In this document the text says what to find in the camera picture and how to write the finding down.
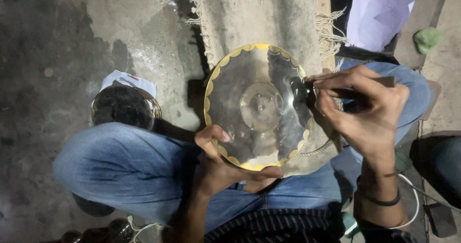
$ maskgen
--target right hand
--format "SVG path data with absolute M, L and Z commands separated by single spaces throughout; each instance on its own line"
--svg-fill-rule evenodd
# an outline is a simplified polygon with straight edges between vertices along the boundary
M 393 172 L 394 146 L 399 116 L 410 94 L 408 87 L 397 84 L 387 88 L 370 78 L 379 74 L 364 65 L 338 73 L 313 76 L 318 89 L 317 109 L 341 133 L 375 171 Z M 368 107 L 359 113 L 336 109 L 332 97 L 341 97 L 336 89 L 352 88 L 368 100 Z

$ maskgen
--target white paper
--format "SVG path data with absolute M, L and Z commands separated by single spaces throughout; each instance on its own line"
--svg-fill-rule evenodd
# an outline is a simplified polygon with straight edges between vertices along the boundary
M 405 25 L 414 0 L 352 0 L 346 46 L 380 52 Z
M 102 81 L 101 90 L 99 91 L 102 91 L 105 88 L 111 86 L 114 81 L 118 81 L 119 83 L 130 87 L 141 88 L 148 92 L 150 95 L 152 95 L 152 97 L 154 98 L 157 95 L 157 86 L 153 82 L 134 75 L 123 73 L 119 70 L 113 71 L 110 75 L 107 75 L 104 78 L 104 80 Z M 94 102 L 95 101 L 93 100 L 93 102 L 91 103 L 91 108 L 93 108 Z M 147 102 L 149 103 L 150 109 L 152 110 L 152 103 L 149 101 Z

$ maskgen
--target leg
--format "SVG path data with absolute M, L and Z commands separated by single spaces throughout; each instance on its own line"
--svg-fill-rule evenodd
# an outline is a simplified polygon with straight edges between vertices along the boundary
M 439 143 L 431 151 L 425 178 L 451 205 L 461 208 L 461 137 Z
M 56 158 L 56 178 L 92 201 L 167 224 L 190 190 L 201 149 L 144 129 L 106 123 L 76 134 Z M 210 201 L 206 231 L 258 205 L 227 189 Z
M 356 64 L 345 62 L 344 67 Z M 369 68 L 382 76 L 394 75 L 397 82 L 410 89 L 410 96 L 399 119 L 396 142 L 418 121 L 429 105 L 430 92 L 422 75 L 403 66 L 372 62 Z M 267 195 L 268 208 L 340 208 L 357 188 L 363 157 L 350 146 L 326 165 L 309 175 L 285 178 Z

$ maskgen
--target gold scalloped rim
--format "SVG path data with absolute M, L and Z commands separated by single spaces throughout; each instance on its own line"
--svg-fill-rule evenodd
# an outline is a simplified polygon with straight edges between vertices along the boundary
M 229 60 L 231 59 L 231 57 L 238 56 L 242 52 L 242 50 L 251 51 L 254 48 L 258 48 L 259 50 L 269 49 L 270 51 L 274 53 L 281 53 L 283 57 L 288 58 L 290 60 L 291 64 L 294 66 L 293 69 L 297 69 L 298 74 L 301 77 L 306 76 L 306 72 L 304 71 L 303 67 L 299 65 L 298 61 L 295 58 L 293 58 L 293 56 L 290 53 L 288 53 L 287 51 L 283 50 L 280 47 L 269 45 L 269 44 L 249 44 L 249 45 L 239 47 L 238 49 L 230 52 L 227 56 L 225 56 L 221 60 L 221 62 L 218 63 L 218 65 L 214 68 L 213 72 L 211 73 L 210 79 L 208 80 L 208 85 L 206 86 L 206 91 L 205 91 L 205 102 L 204 102 L 204 107 L 203 107 L 203 112 L 205 114 L 205 124 L 207 126 L 212 125 L 211 116 L 208 114 L 208 111 L 210 110 L 210 106 L 211 106 L 208 96 L 213 91 L 213 80 L 215 80 L 216 77 L 218 77 L 219 73 L 221 72 L 221 67 L 229 63 Z M 310 128 L 311 119 L 309 119 L 308 121 L 308 128 Z M 299 141 L 298 143 L 297 150 L 293 150 L 289 154 L 288 158 L 282 158 L 279 160 L 278 163 L 270 163 L 267 166 L 271 166 L 271 165 L 281 166 L 282 164 L 288 162 L 288 160 L 295 157 L 296 154 L 299 152 L 299 150 L 301 150 L 303 145 L 308 141 L 308 136 L 309 136 L 309 129 L 306 129 L 303 133 L 303 140 Z M 253 170 L 253 171 L 261 171 L 263 168 L 266 167 L 261 164 L 252 166 L 249 163 L 240 163 L 239 160 L 237 160 L 237 158 L 228 156 L 226 149 L 223 146 L 219 145 L 216 139 L 213 139 L 213 144 L 216 146 L 216 148 L 219 150 L 219 152 L 221 152 L 221 154 L 224 157 L 226 157 L 231 163 L 235 164 L 236 166 L 239 166 L 243 169 Z

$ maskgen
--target black wristband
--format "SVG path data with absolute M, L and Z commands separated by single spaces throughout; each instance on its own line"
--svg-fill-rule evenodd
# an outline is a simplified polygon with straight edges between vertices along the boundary
M 397 189 L 397 197 L 393 200 L 390 200 L 390 201 L 380 201 L 380 200 L 377 200 L 375 198 L 372 198 L 368 195 L 365 194 L 365 192 L 363 192 L 361 194 L 365 199 L 371 201 L 372 203 L 375 203 L 375 204 L 378 204 L 379 206 L 386 206 L 386 207 L 390 207 L 390 206 L 394 206 L 396 204 L 398 204 L 400 202 L 400 189 Z

